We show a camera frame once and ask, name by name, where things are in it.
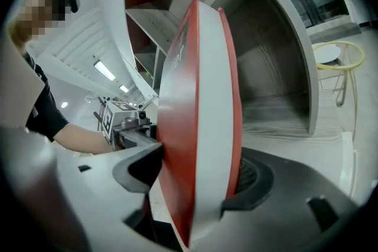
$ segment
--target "bookshelf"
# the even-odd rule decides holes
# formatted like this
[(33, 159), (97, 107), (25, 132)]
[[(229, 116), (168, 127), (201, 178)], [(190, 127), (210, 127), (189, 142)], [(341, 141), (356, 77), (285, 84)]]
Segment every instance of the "bookshelf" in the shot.
[[(149, 85), (159, 93), (168, 49), (192, 0), (125, 0), (133, 55)], [(318, 81), (311, 43), (290, 0), (200, 0), (222, 7), (232, 32), (243, 108), (281, 102), (284, 119), (305, 121), (313, 134), (318, 114)], [(245, 114), (246, 123), (274, 116)]]

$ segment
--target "black t-shirt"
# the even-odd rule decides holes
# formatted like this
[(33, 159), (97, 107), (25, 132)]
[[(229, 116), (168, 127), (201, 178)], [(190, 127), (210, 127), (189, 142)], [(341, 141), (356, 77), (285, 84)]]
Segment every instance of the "black t-shirt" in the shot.
[(42, 68), (34, 62), (29, 54), (25, 56), (28, 64), (45, 83), (45, 87), (35, 102), (34, 108), (29, 116), (26, 127), (34, 132), (38, 132), (53, 141), (53, 137), (68, 124), (68, 121), (61, 114), (55, 104), (55, 100), (50, 91), (47, 77)]

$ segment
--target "neck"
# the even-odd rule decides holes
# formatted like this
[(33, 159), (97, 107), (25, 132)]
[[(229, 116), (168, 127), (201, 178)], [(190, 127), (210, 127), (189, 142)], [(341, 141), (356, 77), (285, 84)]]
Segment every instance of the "neck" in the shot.
[(25, 45), (30, 40), (28, 35), (23, 34), (19, 21), (13, 21), (8, 27), (9, 36), (21, 55), (25, 55)]

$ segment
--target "white floor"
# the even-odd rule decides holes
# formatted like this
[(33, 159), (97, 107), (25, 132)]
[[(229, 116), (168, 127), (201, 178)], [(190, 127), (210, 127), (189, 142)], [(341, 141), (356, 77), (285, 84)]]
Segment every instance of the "white floor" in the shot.
[[(372, 191), (374, 180), (378, 179), (378, 31), (368, 28), (359, 35), (340, 40), (358, 44), (366, 54), (364, 63), (354, 70), (358, 111), (356, 136), (353, 143), (354, 149), (357, 151), (357, 173), (352, 199), (358, 204), (363, 204)], [(335, 79), (324, 80), (322, 85), (324, 89), (333, 89)], [(352, 132), (354, 99), (350, 79), (348, 80), (345, 103), (338, 108), (338, 115), (342, 127), (346, 131)]]

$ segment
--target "yellow hoop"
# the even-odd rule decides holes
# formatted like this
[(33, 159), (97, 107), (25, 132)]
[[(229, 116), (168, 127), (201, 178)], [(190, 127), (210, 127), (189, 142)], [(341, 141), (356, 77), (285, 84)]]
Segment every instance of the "yellow hoop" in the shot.
[(321, 64), (321, 63), (317, 63), (317, 67), (322, 69), (322, 70), (338, 70), (338, 71), (347, 71), (347, 70), (352, 70), (358, 66), (360, 66), (362, 64), (362, 62), (365, 60), (365, 52), (363, 51), (363, 49), (361, 47), (359, 47), (357, 44), (354, 44), (352, 42), (347, 42), (347, 41), (331, 41), (331, 42), (326, 42), (326, 43), (323, 43), (321, 45), (318, 45), (316, 47), (314, 47), (314, 51), (316, 51), (317, 49), (325, 46), (325, 45), (330, 45), (330, 44), (346, 44), (346, 45), (351, 45), (353, 47), (355, 47), (361, 54), (361, 58), (356, 62), (356, 63), (353, 63), (353, 64), (349, 64), (347, 66), (327, 66), (325, 64)]

